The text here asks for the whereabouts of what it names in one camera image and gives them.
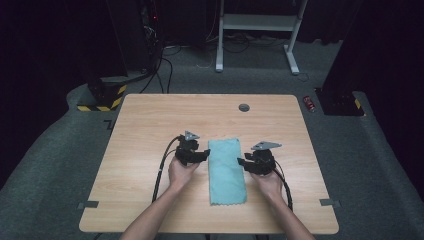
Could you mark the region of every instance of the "teal cloth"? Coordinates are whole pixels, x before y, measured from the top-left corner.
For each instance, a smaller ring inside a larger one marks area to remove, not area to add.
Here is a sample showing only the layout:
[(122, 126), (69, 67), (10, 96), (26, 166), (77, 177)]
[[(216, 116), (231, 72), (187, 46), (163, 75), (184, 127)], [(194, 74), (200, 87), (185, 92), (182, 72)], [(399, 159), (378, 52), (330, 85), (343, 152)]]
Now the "teal cloth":
[(241, 157), (240, 141), (237, 138), (210, 140), (209, 149), (209, 194), (212, 205), (232, 205), (246, 202), (246, 185), (243, 167), (238, 164)]

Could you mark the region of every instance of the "cable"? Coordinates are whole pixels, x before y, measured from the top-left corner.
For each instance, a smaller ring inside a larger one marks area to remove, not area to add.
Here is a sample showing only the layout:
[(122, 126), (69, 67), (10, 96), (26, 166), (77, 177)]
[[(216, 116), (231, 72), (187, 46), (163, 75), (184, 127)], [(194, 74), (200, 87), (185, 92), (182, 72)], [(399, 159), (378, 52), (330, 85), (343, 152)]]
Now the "cable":
[(275, 38), (275, 39), (273, 39), (269, 43), (254, 43), (254, 42), (250, 42), (250, 45), (253, 46), (253, 47), (274, 47), (274, 46), (278, 46), (278, 45), (283, 44), (283, 43), (274, 44), (277, 40), (278, 39)]
[[(262, 161), (263, 163), (265, 163), (266, 165), (268, 165), (268, 162), (266, 162), (265, 160), (263, 160), (262, 158), (259, 158), (260, 161)], [(280, 180), (283, 182), (283, 186), (286, 189), (286, 195), (287, 195), (287, 206), (290, 208), (290, 210), (293, 211), (293, 199), (291, 196), (291, 192), (290, 192), (290, 188), (289, 185), (286, 182), (286, 178), (284, 177), (284, 172), (283, 172), (283, 168), (281, 167), (281, 165), (274, 160), (274, 162), (278, 165), (278, 167), (280, 168), (280, 172), (277, 171), (277, 169), (272, 169), (273, 172), (275, 172), (277, 174), (277, 176), (280, 178)]]
[(218, 38), (219, 38), (219, 36), (213, 37), (213, 38), (207, 40), (206, 43), (211, 43), (211, 42), (217, 41)]
[(159, 76), (159, 73), (158, 73), (158, 72), (156, 72), (156, 76), (157, 76), (157, 77), (158, 77), (158, 79), (159, 79), (159, 85), (160, 85), (161, 92), (162, 92), (162, 93), (164, 93), (164, 92), (163, 92), (163, 85), (162, 85), (162, 78), (160, 78), (160, 76)]
[(166, 58), (161, 58), (161, 59), (164, 60), (164, 61), (166, 61), (166, 62), (168, 62), (169, 63), (169, 66), (171, 67), (171, 71), (169, 72), (169, 78), (168, 78), (168, 87), (166, 89), (166, 93), (169, 93), (169, 87), (171, 86), (171, 78), (172, 78), (172, 73), (174, 71), (174, 68), (172, 67), (171, 61), (169, 61)]
[(215, 15), (213, 17), (213, 23), (212, 23), (212, 28), (211, 31), (209, 32), (208, 36), (206, 37), (206, 42), (208, 42), (209, 37), (211, 36), (212, 32), (213, 32), (213, 28), (215, 27), (215, 22), (216, 22), (216, 13), (218, 12), (218, 0), (215, 0)]
[(100, 236), (102, 236), (102, 234), (103, 234), (103, 233), (98, 233), (98, 234), (97, 234), (97, 235), (93, 238), (93, 240), (97, 240), (97, 239), (99, 239), (99, 237), (100, 237)]
[(144, 90), (146, 90), (146, 88), (149, 86), (150, 82), (152, 81), (152, 79), (155, 77), (156, 73), (152, 74), (152, 76), (149, 79), (149, 82), (147, 82), (146, 86), (144, 86), (144, 88), (140, 91), (140, 93), (143, 93)]
[(175, 152), (175, 151), (176, 151), (176, 149), (174, 149), (174, 150), (170, 151), (168, 154), (166, 154), (166, 157), (168, 157), (168, 156), (169, 156), (169, 154), (171, 154), (171, 153), (173, 153), (173, 152)]
[(199, 64), (196, 64), (198, 68), (210, 68), (212, 66), (212, 63), (213, 63), (212, 53), (210, 51), (207, 51), (207, 52), (209, 53), (209, 59), (210, 59), (208, 66), (204, 67), (204, 66), (200, 66)]
[(230, 53), (242, 53), (242, 52), (244, 52), (244, 51), (246, 51), (248, 48), (249, 48), (249, 46), (250, 46), (250, 41), (249, 41), (249, 39), (246, 37), (246, 35), (244, 35), (244, 34), (241, 34), (243, 37), (244, 37), (244, 42), (234, 42), (234, 41), (231, 41), (232, 43), (235, 43), (235, 44), (246, 44), (246, 47), (245, 48), (243, 48), (242, 50), (240, 50), (240, 51), (233, 51), (233, 50), (229, 50), (229, 49), (227, 49), (227, 48), (225, 48), (225, 47), (222, 47), (225, 51), (227, 51), (227, 52), (230, 52)]
[(168, 147), (165, 150), (165, 153), (163, 154), (162, 157), (162, 161), (160, 162), (160, 166), (159, 166), (159, 171), (158, 171), (158, 176), (156, 178), (156, 184), (155, 184), (155, 190), (153, 191), (153, 197), (152, 197), (152, 202), (156, 201), (156, 198), (158, 196), (158, 191), (159, 191), (159, 183), (160, 183), (160, 178), (162, 177), (162, 171), (163, 171), (163, 166), (165, 165), (165, 160), (166, 157), (169, 155), (168, 150), (171, 147), (171, 145), (179, 138), (175, 137), (174, 139), (172, 139), (172, 141), (168, 144)]

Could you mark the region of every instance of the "white shelf frame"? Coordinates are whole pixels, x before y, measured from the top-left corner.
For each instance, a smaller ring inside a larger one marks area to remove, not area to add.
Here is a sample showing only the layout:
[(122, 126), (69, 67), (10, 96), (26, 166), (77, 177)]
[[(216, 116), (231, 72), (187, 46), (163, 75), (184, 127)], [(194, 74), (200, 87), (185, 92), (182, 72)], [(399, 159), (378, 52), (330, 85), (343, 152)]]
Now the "white shelf frame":
[(290, 65), (293, 75), (300, 73), (296, 60), (293, 55), (293, 48), (296, 37), (299, 32), (303, 19), (303, 13), (306, 9), (308, 0), (303, 0), (299, 13), (295, 16), (279, 15), (247, 15), (247, 14), (225, 14), (224, 0), (221, 0), (220, 18), (219, 18), (219, 38), (216, 54), (216, 72), (224, 70), (224, 52), (223, 39), (224, 29), (237, 30), (263, 30), (263, 31), (285, 31), (292, 32), (288, 45), (284, 45), (284, 53)]

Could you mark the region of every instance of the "dark background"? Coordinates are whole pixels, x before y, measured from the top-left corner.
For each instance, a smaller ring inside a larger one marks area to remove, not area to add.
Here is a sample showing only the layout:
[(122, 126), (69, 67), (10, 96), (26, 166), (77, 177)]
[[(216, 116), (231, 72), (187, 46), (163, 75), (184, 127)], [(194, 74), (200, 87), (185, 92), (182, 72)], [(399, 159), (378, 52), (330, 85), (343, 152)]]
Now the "dark background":
[[(340, 76), (335, 84), (349, 82), (347, 90), (367, 94), (388, 142), (423, 198), (423, 4), (418, 0), (361, 3), (310, 0), (298, 40), (322, 39), (324, 44), (345, 40), (332, 69)], [(0, 2), (2, 186), (34, 140), (68, 110), (67, 93), (86, 83), (74, 57), (75, 45), (69, 43), (68, 26), (87, 27), (77, 38), (83, 49), (87, 46), (84, 44), (97, 42), (94, 38), (100, 36), (102, 44), (84, 51), (98, 76), (116, 74), (107, 66), (119, 66), (123, 61), (106, 2), (89, 0), (81, 4), (91, 7), (69, 8), (65, 1), (51, 0)], [(297, 12), (291, 1), (233, 0), (226, 5), (229, 12), (237, 13)], [(201, 45), (213, 26), (214, 1), (173, 0), (160, 6), (165, 34), (170, 37)], [(81, 22), (74, 15), (86, 11), (93, 17), (91, 21)], [(217, 29), (215, 20), (213, 35)]]

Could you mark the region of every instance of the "wooden table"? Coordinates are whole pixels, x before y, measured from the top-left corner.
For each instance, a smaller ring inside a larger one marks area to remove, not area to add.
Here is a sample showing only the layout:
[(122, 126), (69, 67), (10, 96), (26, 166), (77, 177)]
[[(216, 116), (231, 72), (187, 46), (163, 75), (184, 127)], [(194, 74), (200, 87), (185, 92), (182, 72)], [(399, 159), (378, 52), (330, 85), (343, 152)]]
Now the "wooden table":
[[(239, 110), (243, 103), (250, 106), (248, 112)], [(207, 149), (211, 139), (239, 138), (242, 153), (252, 152), (250, 148), (262, 140), (283, 144), (272, 152), (290, 186), (295, 214), (314, 234), (338, 231), (332, 206), (321, 206), (319, 201), (329, 196), (297, 99), (225, 94), (127, 95), (88, 199), (99, 204), (85, 208), (80, 229), (123, 232), (151, 203), (163, 153), (185, 130), (200, 136), (199, 151)], [(158, 196), (169, 185), (170, 160), (171, 156)], [(247, 202), (211, 206), (208, 164), (203, 162), (160, 232), (281, 233), (254, 180), (244, 173)]]

